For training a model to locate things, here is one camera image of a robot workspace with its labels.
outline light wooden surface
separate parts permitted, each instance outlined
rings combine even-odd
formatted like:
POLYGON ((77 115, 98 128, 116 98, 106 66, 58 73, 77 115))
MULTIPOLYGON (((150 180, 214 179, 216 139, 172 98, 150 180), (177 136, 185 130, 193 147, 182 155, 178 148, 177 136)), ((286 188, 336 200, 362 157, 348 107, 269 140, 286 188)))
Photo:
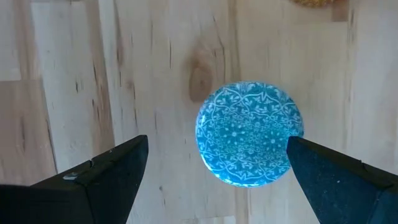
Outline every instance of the light wooden surface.
POLYGON ((293 172, 256 189, 203 165, 224 83, 279 85, 305 137, 398 174, 398 2, 0 1, 0 182, 29 185, 149 137, 128 223, 318 223, 293 172))

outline blue patterned circle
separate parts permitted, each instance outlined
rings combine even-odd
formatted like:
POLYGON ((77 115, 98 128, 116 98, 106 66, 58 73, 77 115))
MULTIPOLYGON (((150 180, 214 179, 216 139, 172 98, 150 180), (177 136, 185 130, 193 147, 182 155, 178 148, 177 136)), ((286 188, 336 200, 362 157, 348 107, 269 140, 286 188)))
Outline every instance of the blue patterned circle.
POLYGON ((201 107, 196 139, 203 162, 222 181, 238 187, 271 183, 290 168, 289 136, 304 134, 293 100, 273 85, 230 83, 201 107))

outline white floral pattern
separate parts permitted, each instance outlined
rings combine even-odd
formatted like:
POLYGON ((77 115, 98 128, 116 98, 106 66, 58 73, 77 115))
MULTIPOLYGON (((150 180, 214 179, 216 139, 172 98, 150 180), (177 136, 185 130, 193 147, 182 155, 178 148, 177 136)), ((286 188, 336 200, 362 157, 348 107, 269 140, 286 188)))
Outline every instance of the white floral pattern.
POLYGON ((239 187, 271 183, 290 169, 289 136, 303 136, 299 109, 284 91, 265 83, 227 84, 208 97, 197 116, 203 162, 239 187))

